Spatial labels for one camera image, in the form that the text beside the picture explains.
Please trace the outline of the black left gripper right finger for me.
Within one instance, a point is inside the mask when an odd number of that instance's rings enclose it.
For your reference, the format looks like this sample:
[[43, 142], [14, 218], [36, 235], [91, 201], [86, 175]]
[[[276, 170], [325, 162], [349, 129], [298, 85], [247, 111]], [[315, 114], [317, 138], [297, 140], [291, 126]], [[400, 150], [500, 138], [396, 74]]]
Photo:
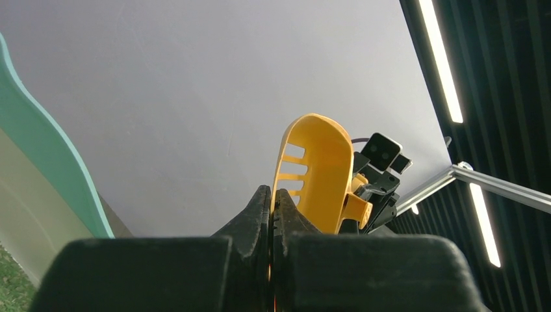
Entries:
[[272, 198], [276, 311], [486, 311], [468, 262], [434, 235], [328, 235]]

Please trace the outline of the orange litter scoop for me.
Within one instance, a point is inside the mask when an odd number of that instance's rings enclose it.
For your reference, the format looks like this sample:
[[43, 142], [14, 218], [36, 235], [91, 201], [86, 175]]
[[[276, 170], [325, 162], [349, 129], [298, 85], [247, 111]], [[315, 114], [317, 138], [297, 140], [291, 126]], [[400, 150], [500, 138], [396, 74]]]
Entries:
[[[353, 146], [347, 131], [336, 121], [315, 113], [294, 120], [284, 132], [275, 167], [270, 203], [272, 219], [272, 261], [270, 280], [282, 270], [284, 254], [283, 196], [298, 197], [295, 209], [301, 222], [323, 234], [337, 234], [346, 219], [365, 228], [372, 203], [354, 192], [368, 179], [353, 172]], [[278, 190], [282, 181], [299, 181], [298, 190]]]

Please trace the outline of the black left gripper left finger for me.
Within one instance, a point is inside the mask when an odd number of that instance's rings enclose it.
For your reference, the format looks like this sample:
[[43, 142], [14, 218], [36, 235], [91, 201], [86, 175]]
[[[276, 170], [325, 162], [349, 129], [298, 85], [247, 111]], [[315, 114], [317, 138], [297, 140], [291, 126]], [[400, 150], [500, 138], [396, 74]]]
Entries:
[[55, 257], [31, 311], [270, 311], [271, 190], [209, 237], [82, 239]]

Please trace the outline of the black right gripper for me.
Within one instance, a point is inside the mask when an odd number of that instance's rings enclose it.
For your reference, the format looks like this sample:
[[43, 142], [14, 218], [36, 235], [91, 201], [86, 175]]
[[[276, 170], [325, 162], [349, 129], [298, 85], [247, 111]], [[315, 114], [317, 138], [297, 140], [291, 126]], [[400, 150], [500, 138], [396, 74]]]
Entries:
[[365, 186], [354, 188], [354, 194], [372, 204], [365, 227], [355, 220], [345, 219], [340, 226], [341, 234], [367, 234], [396, 217], [396, 193], [400, 180], [388, 170], [380, 172], [370, 164], [370, 159], [359, 152], [354, 153], [354, 177], [365, 177]]

